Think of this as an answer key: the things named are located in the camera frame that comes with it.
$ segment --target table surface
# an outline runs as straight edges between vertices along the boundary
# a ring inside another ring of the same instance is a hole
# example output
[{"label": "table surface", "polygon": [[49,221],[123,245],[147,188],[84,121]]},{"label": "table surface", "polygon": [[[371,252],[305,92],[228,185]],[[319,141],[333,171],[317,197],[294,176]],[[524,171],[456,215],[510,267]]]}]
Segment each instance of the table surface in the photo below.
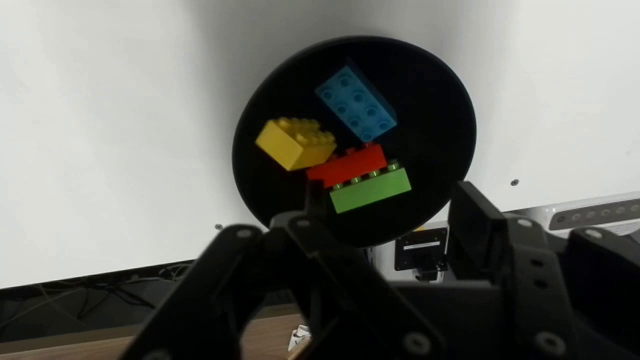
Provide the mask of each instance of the table surface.
[{"label": "table surface", "polygon": [[195,257],[257,221],[237,119],[274,65],[345,33],[456,69],[469,180],[500,208],[638,190],[638,27],[634,0],[0,2],[0,287]]}]

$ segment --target black circular plate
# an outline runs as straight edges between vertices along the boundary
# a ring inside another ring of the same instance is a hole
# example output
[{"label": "black circular plate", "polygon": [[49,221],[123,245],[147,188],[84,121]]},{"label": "black circular plate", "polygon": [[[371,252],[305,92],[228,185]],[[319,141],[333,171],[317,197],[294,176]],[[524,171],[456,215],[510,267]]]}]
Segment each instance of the black circular plate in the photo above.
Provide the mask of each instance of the black circular plate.
[{"label": "black circular plate", "polygon": [[[399,125],[375,141],[406,168],[413,191],[334,213],[329,191],[311,185],[306,169],[283,169],[257,137],[268,119],[314,117],[336,136],[336,154],[362,148],[314,92],[346,64],[359,67],[397,112]],[[314,215],[339,239],[375,245],[419,227],[451,199],[473,162],[475,144],[470,96],[440,58],[401,40],[357,35],[317,44],[267,78],[239,121],[232,164],[241,196],[263,224],[281,211],[305,209],[311,188]]]}]

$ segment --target green lego brick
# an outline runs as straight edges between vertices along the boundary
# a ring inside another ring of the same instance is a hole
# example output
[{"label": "green lego brick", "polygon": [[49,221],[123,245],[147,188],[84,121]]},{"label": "green lego brick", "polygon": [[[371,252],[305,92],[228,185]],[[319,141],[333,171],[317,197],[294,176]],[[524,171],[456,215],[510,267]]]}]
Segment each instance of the green lego brick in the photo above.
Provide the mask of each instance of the green lego brick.
[{"label": "green lego brick", "polygon": [[413,183],[404,168],[392,168],[387,173],[339,188],[331,191],[336,213],[351,211],[404,191],[410,191]]}]

